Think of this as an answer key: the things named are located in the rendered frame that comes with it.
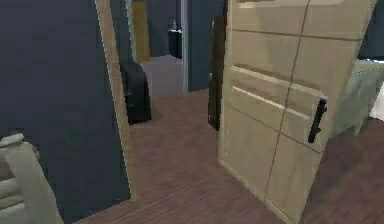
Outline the beige room door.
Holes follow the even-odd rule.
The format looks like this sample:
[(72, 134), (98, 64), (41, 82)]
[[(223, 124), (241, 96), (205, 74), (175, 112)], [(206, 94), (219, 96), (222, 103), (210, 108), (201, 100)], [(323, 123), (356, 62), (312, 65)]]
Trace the beige room door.
[[(384, 0), (228, 0), (220, 163), (300, 224), (368, 24)], [(307, 141), (318, 102), (321, 132)]]

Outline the dark brown tall cupboard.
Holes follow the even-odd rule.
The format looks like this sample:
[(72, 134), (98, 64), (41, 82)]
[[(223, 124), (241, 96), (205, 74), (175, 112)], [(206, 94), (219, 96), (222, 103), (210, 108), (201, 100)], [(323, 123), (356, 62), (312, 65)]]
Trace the dark brown tall cupboard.
[(211, 29), (208, 115), (209, 124), (216, 130), (219, 130), (220, 127), (226, 23), (225, 16), (215, 16)]

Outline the black side table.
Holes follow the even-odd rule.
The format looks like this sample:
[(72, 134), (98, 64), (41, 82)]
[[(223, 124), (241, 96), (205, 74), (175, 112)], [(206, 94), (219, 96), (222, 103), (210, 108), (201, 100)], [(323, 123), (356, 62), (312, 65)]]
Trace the black side table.
[(169, 54), (178, 59), (182, 58), (182, 33), (178, 30), (168, 31)]

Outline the mustard yellow room door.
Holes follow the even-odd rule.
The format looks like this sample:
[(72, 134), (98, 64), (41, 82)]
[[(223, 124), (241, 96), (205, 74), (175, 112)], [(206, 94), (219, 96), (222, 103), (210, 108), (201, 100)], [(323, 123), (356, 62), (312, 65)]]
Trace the mustard yellow room door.
[(136, 59), (139, 63), (150, 60), (146, 0), (132, 0)]

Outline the pale green cabinet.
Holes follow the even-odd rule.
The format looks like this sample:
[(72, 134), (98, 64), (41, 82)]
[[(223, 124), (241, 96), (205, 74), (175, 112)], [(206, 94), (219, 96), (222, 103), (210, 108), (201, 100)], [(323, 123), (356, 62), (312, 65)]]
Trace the pale green cabinet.
[(384, 83), (384, 63), (357, 60), (343, 90), (331, 136), (354, 128), (358, 135)]

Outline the black rounded bin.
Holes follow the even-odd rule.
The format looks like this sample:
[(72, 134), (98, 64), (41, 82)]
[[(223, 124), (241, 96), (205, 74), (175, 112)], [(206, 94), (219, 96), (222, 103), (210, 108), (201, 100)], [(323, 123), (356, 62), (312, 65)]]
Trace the black rounded bin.
[(133, 63), (121, 63), (123, 93), (130, 125), (152, 119), (151, 98), (146, 74), (142, 67)]

